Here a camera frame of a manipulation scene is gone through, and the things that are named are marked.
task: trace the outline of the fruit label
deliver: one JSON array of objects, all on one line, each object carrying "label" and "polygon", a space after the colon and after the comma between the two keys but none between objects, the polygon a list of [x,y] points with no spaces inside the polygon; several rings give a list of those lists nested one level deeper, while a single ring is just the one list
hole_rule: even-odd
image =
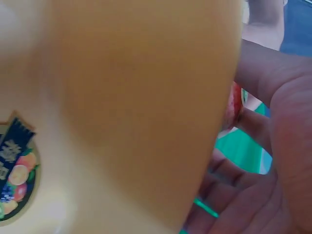
[{"label": "fruit label", "polygon": [[0,124],[0,226],[18,218],[36,190],[40,164],[34,135],[17,113]]}]

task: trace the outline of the fruit illustration on sticker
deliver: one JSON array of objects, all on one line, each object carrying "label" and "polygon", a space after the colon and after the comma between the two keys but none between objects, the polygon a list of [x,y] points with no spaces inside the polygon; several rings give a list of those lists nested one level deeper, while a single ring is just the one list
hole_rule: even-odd
[{"label": "fruit illustration on sticker", "polygon": [[25,156],[19,157],[18,161],[16,162],[16,165],[23,165],[25,166],[28,171],[30,172],[34,167],[36,166],[37,159],[34,153],[29,152]]},{"label": "fruit illustration on sticker", "polygon": [[13,185],[19,186],[28,179],[28,168],[24,165],[15,165],[11,174],[9,175],[9,182]]},{"label": "fruit illustration on sticker", "polygon": [[21,210],[27,203],[35,185],[36,171],[40,167],[33,149],[28,148],[14,165],[5,186],[0,192],[0,225]]},{"label": "fruit illustration on sticker", "polygon": [[18,203],[14,200],[11,200],[7,203],[3,203],[4,215],[8,215],[9,213],[11,213],[13,210],[16,209],[17,206],[18,206]]},{"label": "fruit illustration on sticker", "polygon": [[26,183],[23,183],[19,186],[16,187],[15,189],[15,192],[14,192],[14,197],[13,197],[13,200],[14,201],[21,201],[24,196],[26,195],[26,192],[27,192],[27,184]]}]

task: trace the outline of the skin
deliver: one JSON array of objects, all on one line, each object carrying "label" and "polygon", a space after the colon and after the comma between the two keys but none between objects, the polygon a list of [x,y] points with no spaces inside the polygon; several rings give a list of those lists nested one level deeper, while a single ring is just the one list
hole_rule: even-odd
[{"label": "skin", "polygon": [[312,59],[244,41],[235,81],[271,109],[248,109],[237,127],[273,157],[267,175],[241,170],[215,150],[194,205],[189,234],[312,233]]},{"label": "skin", "polygon": [[[242,38],[270,49],[279,50],[284,38],[283,0],[249,0],[249,20],[244,22]],[[255,110],[261,101],[249,95],[246,108]]]}]

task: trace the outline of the hand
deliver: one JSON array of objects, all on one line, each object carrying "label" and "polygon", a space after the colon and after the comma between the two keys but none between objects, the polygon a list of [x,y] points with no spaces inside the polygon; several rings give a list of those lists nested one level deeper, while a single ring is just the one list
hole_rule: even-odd
[{"label": "hand", "polygon": [[244,110],[238,128],[273,156],[267,175],[248,173],[215,150],[194,205],[189,234],[312,233],[312,59],[244,41],[235,81],[271,109]]}]

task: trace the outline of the red object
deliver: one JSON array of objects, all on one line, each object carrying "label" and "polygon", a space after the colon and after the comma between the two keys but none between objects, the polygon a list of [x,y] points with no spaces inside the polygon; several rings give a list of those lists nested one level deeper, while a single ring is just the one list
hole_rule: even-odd
[{"label": "red object", "polygon": [[15,200],[17,202],[21,201],[24,198],[26,192],[27,192],[27,184],[26,183],[23,183],[23,184],[17,186],[15,189],[13,200]]},{"label": "red object", "polygon": [[242,107],[242,88],[238,84],[233,82],[228,105],[225,111],[225,115],[223,117],[221,129],[222,132],[229,131],[234,127]]}]

